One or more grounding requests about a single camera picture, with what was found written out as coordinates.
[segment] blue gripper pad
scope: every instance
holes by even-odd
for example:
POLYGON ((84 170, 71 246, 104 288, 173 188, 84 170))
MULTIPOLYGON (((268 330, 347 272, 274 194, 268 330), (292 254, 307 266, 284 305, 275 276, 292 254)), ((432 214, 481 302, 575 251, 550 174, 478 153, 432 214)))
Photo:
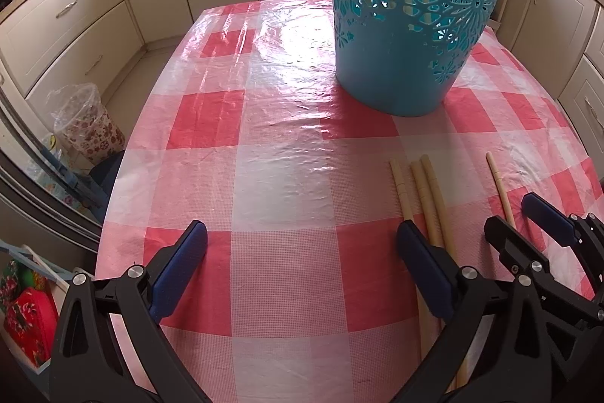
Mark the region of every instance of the blue gripper pad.
POLYGON ((543 229, 556 243, 565 248, 575 246, 575 226, 561 211, 537 193, 531 192, 522 199, 522 213, 543 229))
POLYGON ((156 323, 170 316, 208 248, 208 231, 198 222, 153 285, 149 313, 156 323))
POLYGON ((454 315, 453 286, 430 253, 431 246, 413 222, 403 222, 396 246, 434 317, 448 322, 454 315))

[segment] trash bin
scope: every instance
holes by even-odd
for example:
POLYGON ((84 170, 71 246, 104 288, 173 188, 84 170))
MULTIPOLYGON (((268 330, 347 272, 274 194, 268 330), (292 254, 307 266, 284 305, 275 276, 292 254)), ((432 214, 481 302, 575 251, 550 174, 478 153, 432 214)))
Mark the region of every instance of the trash bin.
POLYGON ((113 122, 95 84, 69 85, 48 95, 54 132, 93 165, 123 151, 126 138, 113 122))

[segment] table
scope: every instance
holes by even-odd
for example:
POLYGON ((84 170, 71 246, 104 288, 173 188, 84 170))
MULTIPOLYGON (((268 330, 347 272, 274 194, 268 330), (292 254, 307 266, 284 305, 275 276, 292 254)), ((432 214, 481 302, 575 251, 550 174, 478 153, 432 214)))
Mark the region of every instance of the table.
MULTIPOLYGON (((508 278, 482 236, 485 219, 502 215, 487 151, 520 232, 559 281, 587 295, 572 253, 519 205, 535 191, 566 214, 604 217, 593 163, 490 29, 443 105, 409 119, 337 85, 330 0, 210 9, 174 52, 128 143, 97 277, 147 263, 199 219, 207 255, 162 327, 215 403, 388 402, 419 363, 388 160, 412 183, 409 162, 428 153, 460 263, 508 278)), ((413 188, 410 198, 422 227, 413 188)), ((149 387, 123 324, 114 325, 135 380, 149 387)))

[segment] drawer handle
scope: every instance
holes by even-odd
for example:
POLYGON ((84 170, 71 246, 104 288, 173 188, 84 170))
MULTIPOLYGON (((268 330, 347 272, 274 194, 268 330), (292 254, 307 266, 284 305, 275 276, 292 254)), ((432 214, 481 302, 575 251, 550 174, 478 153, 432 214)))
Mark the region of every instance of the drawer handle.
POLYGON ((594 110, 594 107, 591 105, 590 100, 587 99, 587 97, 585 97, 585 104, 587 105, 587 107, 590 110, 591 116, 593 118, 596 119, 596 122, 598 122, 598 125, 600 125, 600 130, 602 130, 602 133, 604 133, 604 124, 602 123, 602 121, 600 120, 600 117, 598 117, 597 112, 594 110))
POLYGON ((77 0, 70 2, 69 4, 67 4, 60 13, 58 13, 55 18, 59 19, 61 18, 61 16, 65 16, 68 12, 70 12, 72 10, 72 8, 77 4, 77 0))
POLYGON ((101 55, 99 58, 97 58, 97 61, 92 65, 92 67, 90 69, 88 69, 84 73, 84 75, 87 76, 88 74, 90 74, 92 72, 92 70, 101 63, 101 60, 103 60, 103 55, 101 55))

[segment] drawer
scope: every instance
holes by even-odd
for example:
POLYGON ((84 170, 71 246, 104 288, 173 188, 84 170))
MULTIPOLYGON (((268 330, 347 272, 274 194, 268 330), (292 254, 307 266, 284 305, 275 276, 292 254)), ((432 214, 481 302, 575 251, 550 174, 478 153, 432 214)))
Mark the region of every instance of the drawer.
POLYGON ((7 70, 25 96, 54 59, 122 0, 27 0, 0 25, 7 70))
POLYGON ((51 91, 68 84, 93 82, 101 94, 143 46, 122 2, 94 23, 64 51, 25 98, 42 121, 52 128, 46 109, 51 91))
POLYGON ((582 57, 560 96, 560 103, 575 126, 600 179, 604 178, 604 79, 582 57))
POLYGON ((600 7, 596 26, 591 34, 590 42, 585 51, 596 69, 604 74, 604 8, 600 7))

